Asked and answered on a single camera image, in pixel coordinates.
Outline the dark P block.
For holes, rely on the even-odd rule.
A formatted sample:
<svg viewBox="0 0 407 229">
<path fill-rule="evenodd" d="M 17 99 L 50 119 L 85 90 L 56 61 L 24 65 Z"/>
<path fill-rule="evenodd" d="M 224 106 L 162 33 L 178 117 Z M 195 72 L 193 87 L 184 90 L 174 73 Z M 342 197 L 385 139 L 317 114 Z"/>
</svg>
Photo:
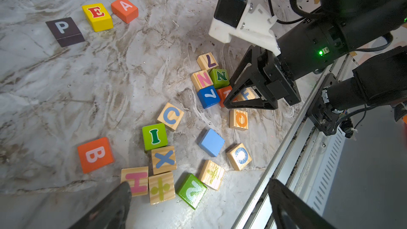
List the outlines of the dark P block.
<svg viewBox="0 0 407 229">
<path fill-rule="evenodd" d="M 61 47 L 85 42 L 82 33 L 71 17 L 47 21 L 46 25 Z"/>
</svg>

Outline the orange A block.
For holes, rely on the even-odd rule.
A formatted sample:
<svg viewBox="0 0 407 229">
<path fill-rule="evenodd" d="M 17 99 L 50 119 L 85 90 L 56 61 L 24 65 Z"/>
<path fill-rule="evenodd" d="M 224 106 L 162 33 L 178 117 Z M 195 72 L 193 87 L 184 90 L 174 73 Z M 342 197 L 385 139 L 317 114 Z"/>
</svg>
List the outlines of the orange A block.
<svg viewBox="0 0 407 229">
<path fill-rule="evenodd" d="M 139 16 L 138 8 L 129 0 L 116 0 L 111 3 L 113 14 L 129 24 L 131 21 Z"/>
</svg>

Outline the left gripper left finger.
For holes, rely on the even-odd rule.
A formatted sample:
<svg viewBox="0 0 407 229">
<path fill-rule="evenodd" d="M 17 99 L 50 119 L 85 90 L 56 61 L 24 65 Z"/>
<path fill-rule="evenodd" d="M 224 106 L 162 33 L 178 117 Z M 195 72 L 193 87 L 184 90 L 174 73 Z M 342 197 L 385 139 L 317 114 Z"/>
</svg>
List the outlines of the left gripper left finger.
<svg viewBox="0 0 407 229">
<path fill-rule="evenodd" d="M 70 229 L 125 229 L 130 202 L 130 185 L 123 182 Z"/>
</svg>

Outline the yellow E block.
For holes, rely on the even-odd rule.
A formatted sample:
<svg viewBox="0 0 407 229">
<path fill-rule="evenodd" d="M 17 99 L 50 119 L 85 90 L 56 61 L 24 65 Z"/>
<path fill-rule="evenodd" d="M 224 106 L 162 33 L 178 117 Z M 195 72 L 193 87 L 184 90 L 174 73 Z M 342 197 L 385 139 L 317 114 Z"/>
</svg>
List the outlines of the yellow E block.
<svg viewBox="0 0 407 229">
<path fill-rule="evenodd" d="M 91 4 L 82 6 L 87 21 L 95 32 L 113 28 L 112 17 L 103 4 Z"/>
</svg>

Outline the red R block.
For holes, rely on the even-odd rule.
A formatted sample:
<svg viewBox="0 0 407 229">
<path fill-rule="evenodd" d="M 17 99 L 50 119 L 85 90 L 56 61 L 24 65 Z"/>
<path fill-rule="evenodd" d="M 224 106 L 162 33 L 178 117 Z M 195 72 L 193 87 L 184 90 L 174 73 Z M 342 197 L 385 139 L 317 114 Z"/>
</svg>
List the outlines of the red R block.
<svg viewBox="0 0 407 229">
<path fill-rule="evenodd" d="M 226 87 L 223 87 L 223 88 L 220 88 L 220 89 L 217 89 L 217 94 L 218 94 L 218 96 L 220 98 L 219 104 L 220 104 L 220 106 L 222 108 L 225 107 L 224 106 L 224 101 L 227 98 L 227 96 L 230 94 L 231 91 L 232 91 L 232 87 L 230 85 L 226 86 Z"/>
</svg>

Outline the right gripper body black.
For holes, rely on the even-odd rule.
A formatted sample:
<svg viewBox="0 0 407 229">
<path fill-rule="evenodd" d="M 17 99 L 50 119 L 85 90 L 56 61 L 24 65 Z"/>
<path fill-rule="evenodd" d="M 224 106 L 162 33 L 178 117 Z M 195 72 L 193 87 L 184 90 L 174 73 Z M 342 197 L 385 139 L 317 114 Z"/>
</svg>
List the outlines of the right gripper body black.
<svg viewBox="0 0 407 229">
<path fill-rule="evenodd" d="M 259 76 L 256 88 L 271 106 L 277 106 L 278 100 L 284 99 L 292 106 L 301 102 L 296 82 L 283 70 L 277 57 L 268 50 L 256 49 L 256 66 Z"/>
</svg>

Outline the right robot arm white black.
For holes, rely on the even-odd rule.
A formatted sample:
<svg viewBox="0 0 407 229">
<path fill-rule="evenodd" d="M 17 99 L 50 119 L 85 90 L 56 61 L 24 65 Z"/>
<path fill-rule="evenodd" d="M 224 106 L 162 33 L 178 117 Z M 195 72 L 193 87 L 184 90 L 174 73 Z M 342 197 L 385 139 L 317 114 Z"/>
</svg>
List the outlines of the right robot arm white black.
<svg viewBox="0 0 407 229">
<path fill-rule="evenodd" d="M 289 1 L 301 17 L 299 24 L 278 39 L 278 53 L 265 46 L 248 49 L 231 79 L 226 108 L 275 110 L 280 99 L 299 103 L 299 78 L 389 36 L 407 17 L 407 0 L 320 0 L 312 12 L 303 11 L 297 0 Z"/>
</svg>

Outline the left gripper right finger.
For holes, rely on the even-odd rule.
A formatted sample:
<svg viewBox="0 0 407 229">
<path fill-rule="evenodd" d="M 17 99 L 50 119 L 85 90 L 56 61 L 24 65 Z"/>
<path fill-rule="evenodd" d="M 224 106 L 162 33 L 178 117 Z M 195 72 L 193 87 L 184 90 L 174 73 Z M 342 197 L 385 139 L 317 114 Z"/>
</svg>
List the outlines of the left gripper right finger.
<svg viewBox="0 0 407 229">
<path fill-rule="evenodd" d="M 270 179 L 268 193 L 272 215 L 279 229 L 334 229 L 315 210 L 277 179 Z"/>
</svg>

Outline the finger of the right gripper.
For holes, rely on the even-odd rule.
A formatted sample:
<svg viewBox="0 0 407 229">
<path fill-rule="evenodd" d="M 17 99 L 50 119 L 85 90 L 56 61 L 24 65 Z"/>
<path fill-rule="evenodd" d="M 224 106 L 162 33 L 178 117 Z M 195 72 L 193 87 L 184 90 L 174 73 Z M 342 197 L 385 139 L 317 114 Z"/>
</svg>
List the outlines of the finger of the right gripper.
<svg viewBox="0 0 407 229">
<path fill-rule="evenodd" d="M 229 97 L 236 97 L 245 88 L 261 90 L 264 85 L 264 78 L 259 69 L 261 53 L 261 47 L 249 47 L 231 78 L 231 86 L 233 89 Z"/>
<path fill-rule="evenodd" d="M 262 110 L 276 110 L 278 109 L 278 101 L 275 98 L 267 100 L 266 98 L 257 98 L 252 100 L 245 101 L 236 101 L 225 100 L 223 102 L 224 106 L 228 109 L 262 109 Z"/>
</svg>

